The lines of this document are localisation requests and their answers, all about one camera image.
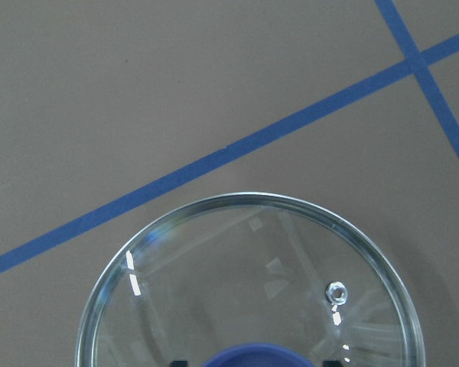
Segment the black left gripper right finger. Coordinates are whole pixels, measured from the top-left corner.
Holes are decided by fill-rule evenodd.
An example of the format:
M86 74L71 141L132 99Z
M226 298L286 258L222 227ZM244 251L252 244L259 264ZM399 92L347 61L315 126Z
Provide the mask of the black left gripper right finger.
M340 360L324 360L322 367L340 367Z

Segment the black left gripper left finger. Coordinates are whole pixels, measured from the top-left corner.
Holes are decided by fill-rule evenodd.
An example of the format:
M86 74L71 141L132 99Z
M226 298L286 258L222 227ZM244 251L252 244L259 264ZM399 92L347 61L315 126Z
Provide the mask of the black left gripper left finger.
M187 367L187 360L174 360L170 363L170 367Z

